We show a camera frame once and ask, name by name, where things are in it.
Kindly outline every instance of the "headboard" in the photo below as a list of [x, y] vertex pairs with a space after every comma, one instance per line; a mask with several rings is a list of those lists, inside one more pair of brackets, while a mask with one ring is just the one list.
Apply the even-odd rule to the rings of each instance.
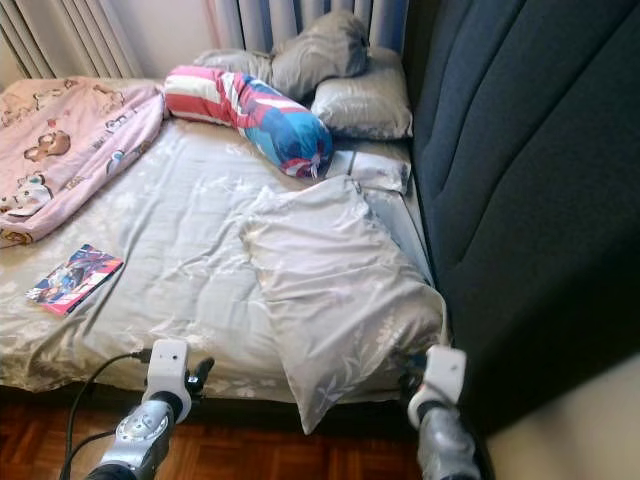
[[414, 1], [407, 21], [430, 260], [490, 433], [640, 350], [640, 6]]

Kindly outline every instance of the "mattress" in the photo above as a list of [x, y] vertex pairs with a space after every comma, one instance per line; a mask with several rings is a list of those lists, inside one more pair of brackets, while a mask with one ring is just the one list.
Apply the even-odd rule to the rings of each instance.
[[[54, 389], [86, 379], [107, 358], [169, 337], [189, 342], [192, 365], [215, 358], [205, 395], [293, 402], [234, 218], [265, 186], [276, 193], [305, 188], [232, 129], [165, 121], [147, 153], [58, 230], [0, 250], [0, 384]], [[420, 223], [407, 207], [411, 195], [368, 190], [366, 198], [429, 278]], [[126, 268], [68, 317], [25, 298], [85, 243], [123, 258]], [[145, 366], [125, 360], [99, 382], [142, 390], [145, 374]], [[348, 401], [394, 398], [397, 377], [397, 370], [377, 373]]]

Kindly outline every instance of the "dark gray upholstered panel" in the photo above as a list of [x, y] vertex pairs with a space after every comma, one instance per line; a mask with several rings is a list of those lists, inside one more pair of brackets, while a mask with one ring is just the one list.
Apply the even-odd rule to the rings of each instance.
[[465, 5], [436, 20], [414, 168], [490, 431], [640, 350], [640, 7]]

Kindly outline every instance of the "book cover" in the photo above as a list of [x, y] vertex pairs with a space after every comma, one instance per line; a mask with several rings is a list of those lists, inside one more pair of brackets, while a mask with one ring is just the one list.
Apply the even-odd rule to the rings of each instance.
[[86, 244], [26, 295], [47, 310], [66, 315], [122, 265], [119, 258]]

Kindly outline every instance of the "white curtain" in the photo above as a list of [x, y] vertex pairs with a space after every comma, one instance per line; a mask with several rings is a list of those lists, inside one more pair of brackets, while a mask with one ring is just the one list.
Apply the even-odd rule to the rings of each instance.
[[268, 52], [331, 10], [350, 10], [371, 45], [402, 52], [409, 0], [204, 0], [218, 48]]
[[142, 72], [108, 0], [0, 0], [2, 34], [33, 78]]

